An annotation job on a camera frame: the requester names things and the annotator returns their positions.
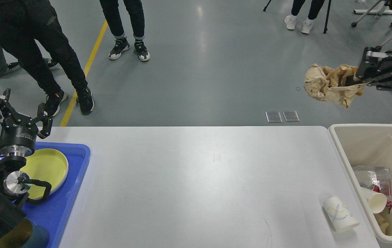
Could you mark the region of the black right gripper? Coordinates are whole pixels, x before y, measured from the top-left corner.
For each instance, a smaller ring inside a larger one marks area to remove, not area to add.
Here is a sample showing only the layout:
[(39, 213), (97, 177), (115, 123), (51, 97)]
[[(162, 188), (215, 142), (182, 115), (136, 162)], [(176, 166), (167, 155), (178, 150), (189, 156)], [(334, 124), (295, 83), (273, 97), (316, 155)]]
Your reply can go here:
[(366, 47), (353, 79), (379, 91), (392, 91), (392, 49), (381, 52), (381, 47)]

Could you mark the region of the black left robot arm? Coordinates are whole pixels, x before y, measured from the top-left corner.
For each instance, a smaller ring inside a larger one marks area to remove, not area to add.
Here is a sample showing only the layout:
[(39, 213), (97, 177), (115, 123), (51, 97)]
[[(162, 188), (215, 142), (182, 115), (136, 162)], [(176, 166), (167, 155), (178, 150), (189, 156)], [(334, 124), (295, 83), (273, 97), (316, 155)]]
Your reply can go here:
[(45, 104), (36, 117), (21, 114), (10, 105), (10, 89), (0, 96), (0, 238), (12, 231), (26, 216), (25, 203), (41, 204), (48, 199), (52, 185), (31, 179), (21, 171), (26, 157), (34, 154), (37, 137), (51, 134), (52, 116)]

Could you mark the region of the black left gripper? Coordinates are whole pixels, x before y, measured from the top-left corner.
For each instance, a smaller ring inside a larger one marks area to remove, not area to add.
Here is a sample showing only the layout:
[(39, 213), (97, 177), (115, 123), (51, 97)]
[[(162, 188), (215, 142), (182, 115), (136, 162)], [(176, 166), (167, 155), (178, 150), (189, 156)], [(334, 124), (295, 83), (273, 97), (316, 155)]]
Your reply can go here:
[[(0, 96), (0, 120), (12, 116), (19, 122), (15, 108), (10, 105), (11, 89), (5, 89)], [(0, 154), (32, 155), (35, 152), (36, 137), (45, 139), (51, 134), (53, 117), (46, 111), (46, 104), (41, 103), (37, 108), (37, 116), (31, 119), (31, 127), (26, 124), (17, 124), (12, 119), (4, 119), (0, 135)], [(41, 122), (42, 129), (36, 123)]]

